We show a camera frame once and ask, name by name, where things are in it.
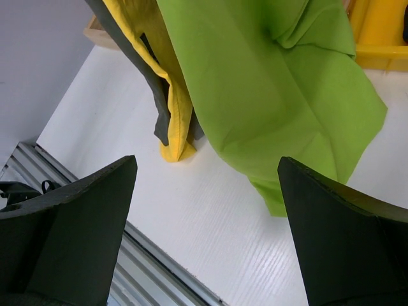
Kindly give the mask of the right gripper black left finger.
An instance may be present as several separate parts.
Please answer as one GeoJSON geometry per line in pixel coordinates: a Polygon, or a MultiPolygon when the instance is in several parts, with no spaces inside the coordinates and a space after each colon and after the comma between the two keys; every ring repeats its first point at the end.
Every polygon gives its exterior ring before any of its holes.
{"type": "Polygon", "coordinates": [[[105,305],[135,186],[134,156],[1,210],[2,305],[105,305]]]}

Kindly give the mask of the dark olive grey shorts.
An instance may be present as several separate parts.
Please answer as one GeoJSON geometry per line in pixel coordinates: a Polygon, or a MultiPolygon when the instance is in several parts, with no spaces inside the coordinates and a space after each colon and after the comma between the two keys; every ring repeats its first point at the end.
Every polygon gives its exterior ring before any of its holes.
{"type": "Polygon", "coordinates": [[[167,146],[169,144],[168,127],[171,117],[167,106],[169,85],[163,78],[154,73],[152,68],[133,48],[132,44],[120,30],[119,26],[117,25],[116,21],[114,21],[111,13],[108,11],[102,0],[88,0],[86,3],[95,14],[103,29],[107,32],[111,39],[113,39],[124,55],[144,76],[153,93],[154,103],[158,112],[156,125],[154,128],[154,135],[159,138],[163,145],[167,146]]]}

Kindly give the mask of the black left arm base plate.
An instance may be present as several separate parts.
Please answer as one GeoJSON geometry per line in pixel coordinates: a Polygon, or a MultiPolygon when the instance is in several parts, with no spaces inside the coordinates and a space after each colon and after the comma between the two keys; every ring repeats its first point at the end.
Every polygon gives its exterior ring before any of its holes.
{"type": "Polygon", "coordinates": [[[1,198],[7,199],[6,207],[49,193],[60,188],[61,185],[51,180],[41,183],[41,192],[37,189],[16,181],[1,182],[1,198]]]}

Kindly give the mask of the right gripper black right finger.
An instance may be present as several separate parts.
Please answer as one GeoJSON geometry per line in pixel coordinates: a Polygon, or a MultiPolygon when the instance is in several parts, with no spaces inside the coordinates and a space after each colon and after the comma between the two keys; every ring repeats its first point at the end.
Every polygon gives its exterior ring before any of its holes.
{"type": "Polygon", "coordinates": [[[406,305],[407,210],[290,157],[278,174],[309,305],[406,305]]]}

